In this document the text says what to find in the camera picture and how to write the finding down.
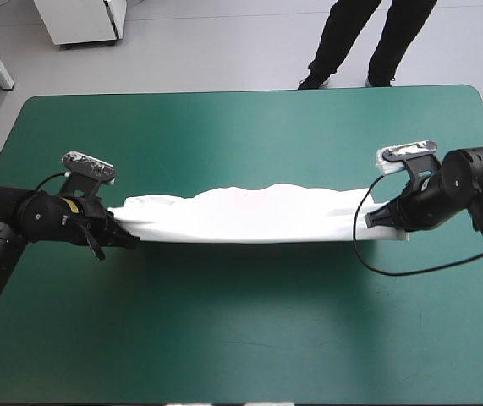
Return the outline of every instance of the wire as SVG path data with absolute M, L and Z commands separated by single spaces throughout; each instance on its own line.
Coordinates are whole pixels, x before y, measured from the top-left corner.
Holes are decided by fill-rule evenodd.
M 42 180 L 42 181 L 41 181 L 41 182 L 38 184 L 38 186 L 36 186 L 36 188 L 35 188 L 35 192 L 36 192 L 36 191 L 38 191 L 38 190 L 40 190 L 40 189 L 41 189 L 41 187 L 42 187 L 44 184 L 46 184 L 47 182 L 49 182 L 49 181 L 50 181 L 50 180 L 52 180 L 53 178 L 57 178 L 57 177 L 59 177 L 59 176 L 64 176 L 64 172 L 55 173 L 54 175 L 52 175 L 52 176 L 48 176 L 47 178 L 45 178 L 44 180 Z
M 483 252 L 478 255 L 471 256 L 470 258 L 465 258 L 464 260 L 460 261 L 455 261 L 455 262 L 449 262 L 444 265 L 440 266 L 433 266 L 431 268 L 425 268 L 425 269 L 419 269 L 417 271 L 406 271 L 406 272 L 388 272 L 388 271 L 383 271 L 382 269 L 378 269 L 370 264 L 368 264 L 364 258 L 361 256 L 360 249 L 358 248 L 358 240 L 356 239 L 356 223 L 358 222 L 358 215 L 360 213 L 361 207 L 364 204 L 365 200 L 367 199 L 367 196 L 369 196 L 370 192 L 375 188 L 376 184 L 380 182 L 384 178 L 384 176 L 379 176 L 378 178 L 375 179 L 375 181 L 369 186 L 369 189 L 367 190 L 367 193 L 365 193 L 364 198 L 361 200 L 360 204 L 358 205 L 358 208 L 356 209 L 356 212 L 354 214 L 354 225 L 352 226 L 352 240 L 354 241 L 354 252 L 356 253 L 356 256 L 360 260 L 360 262 L 370 271 L 373 271 L 375 273 L 378 273 L 380 275 L 385 275 L 387 277 L 407 277 L 410 275 L 420 275 L 421 273 L 428 273 L 428 272 L 434 272 L 434 271 L 440 271 L 441 269 L 447 269 L 451 268 L 453 266 L 459 266 L 463 265 L 472 261 L 479 260 L 480 258 L 483 258 Z

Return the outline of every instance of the green tabletop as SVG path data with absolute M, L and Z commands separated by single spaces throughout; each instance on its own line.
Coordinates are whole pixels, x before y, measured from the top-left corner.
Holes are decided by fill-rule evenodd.
M 378 148 L 483 145 L 468 86 L 44 96 L 0 155 L 36 186 L 82 151 L 113 163 L 109 206 L 274 183 L 356 189 Z M 386 178 L 376 200 L 396 195 Z M 60 180 L 47 189 L 58 190 Z M 465 213 L 410 242 L 366 242 L 405 271 L 483 251 Z M 483 260 L 417 277 L 370 273 L 352 245 L 31 244 L 0 299 L 0 402 L 483 403 Z

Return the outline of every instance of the sneaker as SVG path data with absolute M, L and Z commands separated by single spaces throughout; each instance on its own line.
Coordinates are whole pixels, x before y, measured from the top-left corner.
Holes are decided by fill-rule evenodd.
M 367 79 L 365 79 L 365 87 L 392 87 L 392 83 L 391 81 L 385 81 L 385 80 L 370 81 L 369 76 L 367 76 Z
M 299 82 L 298 91 L 305 91 L 308 89 L 320 89 L 329 82 L 329 78 L 313 74 L 312 72 L 305 79 Z

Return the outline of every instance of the white towel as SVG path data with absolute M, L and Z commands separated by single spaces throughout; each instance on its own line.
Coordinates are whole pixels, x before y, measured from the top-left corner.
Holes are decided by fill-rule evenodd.
M 129 197 L 110 208 L 130 233 L 144 241 L 268 244 L 351 241 L 354 212 L 367 189 L 336 191 L 274 184 L 262 190 L 214 189 L 193 198 Z M 367 228 L 364 214 L 382 204 L 368 196 L 358 239 L 408 239 L 402 230 Z

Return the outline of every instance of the person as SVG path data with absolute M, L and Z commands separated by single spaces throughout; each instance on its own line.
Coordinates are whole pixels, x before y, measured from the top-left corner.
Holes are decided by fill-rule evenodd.
M 361 30 L 381 0 L 338 0 L 333 4 L 322 33 L 310 74 L 300 90 L 322 87 L 347 57 Z M 393 0 L 365 81 L 368 87 L 390 86 L 395 71 L 413 39 L 426 22 L 436 0 Z

